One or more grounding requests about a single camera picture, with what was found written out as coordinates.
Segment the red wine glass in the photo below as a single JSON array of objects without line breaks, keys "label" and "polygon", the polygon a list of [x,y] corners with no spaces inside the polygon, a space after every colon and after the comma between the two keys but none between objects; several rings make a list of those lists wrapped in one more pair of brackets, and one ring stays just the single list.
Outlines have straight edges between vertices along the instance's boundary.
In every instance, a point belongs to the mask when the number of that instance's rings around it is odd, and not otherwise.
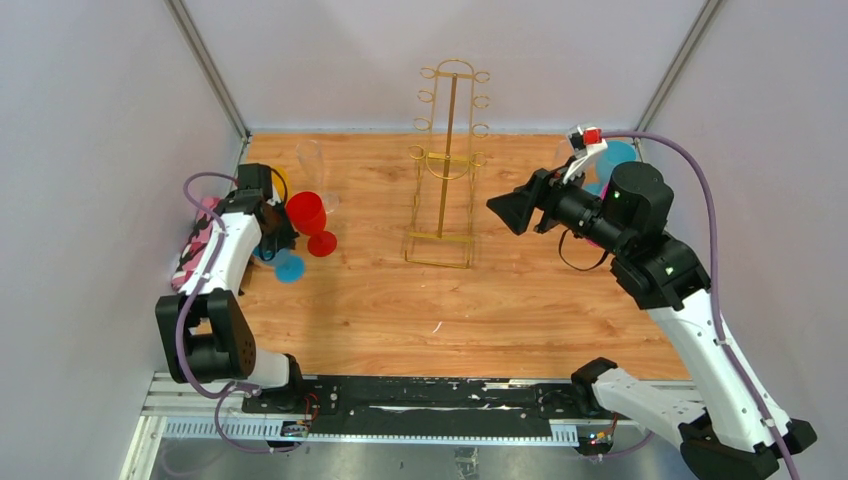
[{"label": "red wine glass", "polygon": [[293,195],[285,204],[293,227],[307,237],[307,250],[315,257],[327,257],[338,246],[337,237],[327,230],[327,214],[321,197],[311,191]]}]

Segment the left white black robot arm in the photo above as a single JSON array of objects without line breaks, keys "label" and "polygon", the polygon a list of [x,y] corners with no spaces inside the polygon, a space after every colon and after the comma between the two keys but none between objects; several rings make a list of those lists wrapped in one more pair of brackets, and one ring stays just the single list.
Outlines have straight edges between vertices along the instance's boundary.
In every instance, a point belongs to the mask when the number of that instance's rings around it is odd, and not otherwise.
[{"label": "left white black robot arm", "polygon": [[241,284],[254,260],[272,263],[298,238],[286,213],[284,176],[269,165],[242,164],[222,197],[183,194],[196,208],[195,223],[172,278],[172,293],[155,305],[171,378],[208,399],[240,391],[268,400],[283,413],[298,411],[306,386],[295,357],[260,348],[239,305]]}]

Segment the light blue wine glass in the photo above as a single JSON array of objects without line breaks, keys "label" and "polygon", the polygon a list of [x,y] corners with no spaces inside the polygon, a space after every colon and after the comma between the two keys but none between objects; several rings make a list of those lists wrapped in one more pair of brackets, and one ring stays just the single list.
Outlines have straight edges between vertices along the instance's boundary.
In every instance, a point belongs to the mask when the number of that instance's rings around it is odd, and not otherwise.
[{"label": "light blue wine glass", "polygon": [[637,152],[630,143],[608,141],[607,149],[594,164],[596,180],[585,184],[583,189],[593,195],[602,196],[609,184],[613,170],[620,164],[637,160]]}]

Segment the clear wine glass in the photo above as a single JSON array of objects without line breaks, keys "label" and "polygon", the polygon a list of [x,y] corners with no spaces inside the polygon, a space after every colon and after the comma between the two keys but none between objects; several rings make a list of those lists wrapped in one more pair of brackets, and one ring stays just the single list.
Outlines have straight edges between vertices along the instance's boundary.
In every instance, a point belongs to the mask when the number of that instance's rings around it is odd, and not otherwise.
[{"label": "clear wine glass", "polygon": [[317,140],[303,140],[296,146],[296,154],[312,190],[320,196],[325,212],[334,213],[339,207],[340,199],[325,186],[326,168],[321,143]]},{"label": "clear wine glass", "polygon": [[574,179],[580,175],[574,164],[580,160],[580,155],[575,152],[569,140],[562,140],[558,143],[554,159],[553,173],[555,178]]}]

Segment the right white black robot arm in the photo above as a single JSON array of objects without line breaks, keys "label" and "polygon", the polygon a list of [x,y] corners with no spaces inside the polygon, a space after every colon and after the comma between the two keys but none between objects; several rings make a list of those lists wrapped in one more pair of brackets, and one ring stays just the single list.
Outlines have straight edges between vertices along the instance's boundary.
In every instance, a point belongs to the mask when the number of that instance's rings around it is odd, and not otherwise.
[{"label": "right white black robot arm", "polygon": [[563,226],[601,247],[618,285],[663,330],[702,400],[693,403],[635,379],[606,358],[572,376],[571,403],[584,417],[625,416],[674,445],[700,479],[765,479],[816,441],[812,425],[788,417],[754,378],[711,302],[697,254],[666,229],[674,198],[653,166],[618,165],[604,196],[563,171],[536,171],[488,208],[515,234]]}]

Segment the yellow wine glass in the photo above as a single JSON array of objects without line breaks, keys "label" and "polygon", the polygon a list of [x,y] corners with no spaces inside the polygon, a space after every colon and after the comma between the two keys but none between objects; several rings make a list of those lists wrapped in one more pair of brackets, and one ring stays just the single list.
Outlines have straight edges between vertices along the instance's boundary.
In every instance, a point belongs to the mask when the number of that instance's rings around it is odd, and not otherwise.
[{"label": "yellow wine glass", "polygon": [[275,195],[279,198],[282,204],[285,204],[291,194],[288,176],[285,171],[280,171],[274,167],[270,167],[270,169],[274,175],[272,183],[275,189]]}]

